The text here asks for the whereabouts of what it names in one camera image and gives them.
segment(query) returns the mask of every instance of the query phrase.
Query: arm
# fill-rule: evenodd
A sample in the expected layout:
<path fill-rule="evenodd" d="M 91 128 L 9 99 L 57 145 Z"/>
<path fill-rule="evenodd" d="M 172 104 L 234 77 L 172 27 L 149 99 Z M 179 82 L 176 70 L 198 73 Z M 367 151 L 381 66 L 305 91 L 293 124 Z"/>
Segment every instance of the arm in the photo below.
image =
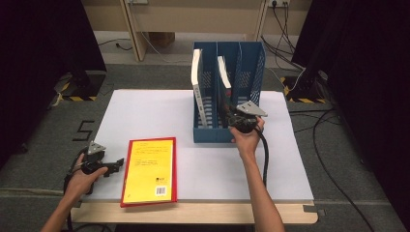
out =
<path fill-rule="evenodd" d="M 84 154 L 79 156 L 77 164 L 81 163 L 83 156 Z M 91 185 L 107 170 L 107 167 L 102 167 L 90 175 L 84 174 L 80 169 L 75 171 L 67 186 L 66 193 L 43 226 L 42 232 L 61 231 L 72 207 L 78 202 L 81 195 L 88 192 Z"/>
<path fill-rule="evenodd" d="M 263 129 L 265 122 L 258 118 L 258 126 Z M 243 134 L 235 128 L 230 129 L 235 139 L 247 175 L 250 203 L 256 229 L 260 232 L 284 231 L 283 222 L 274 201 L 266 190 L 256 163 L 255 151 L 259 142 L 256 131 Z"/>

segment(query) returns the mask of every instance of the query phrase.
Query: hand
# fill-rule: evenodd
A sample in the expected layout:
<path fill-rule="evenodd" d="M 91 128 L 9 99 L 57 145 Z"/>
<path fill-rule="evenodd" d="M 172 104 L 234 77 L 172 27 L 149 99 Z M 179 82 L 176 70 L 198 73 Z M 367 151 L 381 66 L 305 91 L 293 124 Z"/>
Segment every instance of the hand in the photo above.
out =
<path fill-rule="evenodd" d="M 84 154 L 81 154 L 76 161 L 76 166 L 81 164 Z M 98 178 L 108 171 L 108 167 L 99 168 L 97 171 L 87 175 L 78 169 L 74 172 L 72 179 L 69 181 L 65 195 L 71 196 L 76 201 L 79 200 L 82 194 L 90 190 L 91 185 L 98 180 Z"/>
<path fill-rule="evenodd" d="M 263 126 L 265 125 L 265 121 L 260 117 L 256 117 L 258 127 L 263 130 Z M 239 154 L 241 155 L 243 162 L 254 161 L 255 159 L 255 151 L 257 144 L 259 142 L 259 135 L 255 130 L 249 133 L 241 133 L 236 128 L 230 128 L 230 132 L 235 137 L 232 139 L 232 142 L 236 143 Z"/>

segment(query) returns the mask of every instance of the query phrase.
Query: gray carpet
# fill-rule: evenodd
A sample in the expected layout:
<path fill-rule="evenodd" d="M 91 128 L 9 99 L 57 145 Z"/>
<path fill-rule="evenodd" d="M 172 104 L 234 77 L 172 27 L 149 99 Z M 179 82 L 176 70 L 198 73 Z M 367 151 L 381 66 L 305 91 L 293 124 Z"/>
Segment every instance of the gray carpet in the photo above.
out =
<path fill-rule="evenodd" d="M 0 231 L 40 230 L 61 197 L 59 191 L 73 158 L 96 136 L 114 89 L 191 89 L 190 67 L 107 65 L 107 69 L 96 101 L 61 101 L 45 112 L 27 141 L 28 152 L 11 156 L 0 170 Z M 296 73 L 278 70 L 279 76 L 287 74 Z M 269 71 L 265 71 L 262 90 L 280 91 L 278 80 Z M 331 107 L 329 103 L 288 104 L 289 111 Z M 360 215 L 320 164 L 313 146 L 312 129 L 303 130 L 312 127 L 317 121 L 314 117 L 320 117 L 322 112 L 304 113 L 310 116 L 300 114 L 292 113 L 293 129 L 297 131 L 295 136 L 320 217 L 313 225 L 286 225 L 287 231 L 368 231 Z M 405 231 L 373 174 L 361 164 L 337 113 L 333 111 L 326 118 L 330 118 L 329 122 L 320 124 L 316 130 L 316 143 L 333 178 L 376 231 Z M 83 124 L 82 130 L 90 134 L 78 132 L 83 121 L 88 123 Z M 38 192 L 27 189 L 38 189 Z M 140 225 L 133 231 L 160 230 L 155 225 Z"/>

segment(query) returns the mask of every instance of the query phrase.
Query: power strip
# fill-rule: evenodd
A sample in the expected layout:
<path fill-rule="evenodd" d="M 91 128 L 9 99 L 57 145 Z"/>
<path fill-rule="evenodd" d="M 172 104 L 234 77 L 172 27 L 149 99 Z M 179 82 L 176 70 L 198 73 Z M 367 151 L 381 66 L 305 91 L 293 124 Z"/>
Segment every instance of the power strip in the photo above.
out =
<path fill-rule="evenodd" d="M 269 0 L 269 4 L 268 4 L 268 7 L 272 7 L 273 6 L 273 2 L 274 1 L 277 1 L 277 8 L 284 8 L 284 7 L 286 7 L 286 4 L 287 4 L 287 7 L 289 7 L 289 4 L 290 4 L 290 0 Z"/>

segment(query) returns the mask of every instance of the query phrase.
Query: blue plastic organizer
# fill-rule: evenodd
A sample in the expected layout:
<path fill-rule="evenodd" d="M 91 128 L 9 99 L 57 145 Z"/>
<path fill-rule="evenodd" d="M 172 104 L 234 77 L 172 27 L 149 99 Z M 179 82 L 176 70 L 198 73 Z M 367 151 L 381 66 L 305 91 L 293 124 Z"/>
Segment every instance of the blue plastic organizer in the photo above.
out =
<path fill-rule="evenodd" d="M 222 127 L 217 111 L 217 93 L 220 82 L 218 56 L 225 57 L 226 71 L 232 86 L 234 105 L 252 101 L 259 105 L 263 72 L 265 69 L 265 50 L 261 42 L 195 42 L 193 49 L 202 49 L 203 73 L 200 85 L 203 86 L 204 108 L 212 121 L 204 128 L 193 98 L 193 141 L 195 143 L 230 143 L 232 134 Z"/>

